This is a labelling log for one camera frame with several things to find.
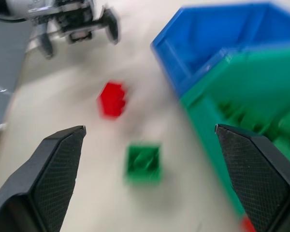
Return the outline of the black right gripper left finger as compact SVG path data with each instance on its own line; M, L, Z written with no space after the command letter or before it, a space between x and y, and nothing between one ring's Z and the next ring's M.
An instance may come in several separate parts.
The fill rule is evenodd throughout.
M60 231L75 187L85 126L44 138L0 188L0 232Z

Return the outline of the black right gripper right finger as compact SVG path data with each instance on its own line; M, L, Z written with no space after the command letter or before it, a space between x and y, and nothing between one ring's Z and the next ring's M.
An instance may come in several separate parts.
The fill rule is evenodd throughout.
M290 232L290 159L267 137L217 124L232 188L257 232Z

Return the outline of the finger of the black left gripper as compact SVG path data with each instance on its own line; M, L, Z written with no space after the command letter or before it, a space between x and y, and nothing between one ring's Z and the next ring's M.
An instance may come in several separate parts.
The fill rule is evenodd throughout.
M47 59L51 59L54 55L52 42L47 33L40 33L37 36L39 47Z
M119 41L119 29L116 16L110 8L107 8L104 9L103 18L109 33L109 40L113 44L117 44Z

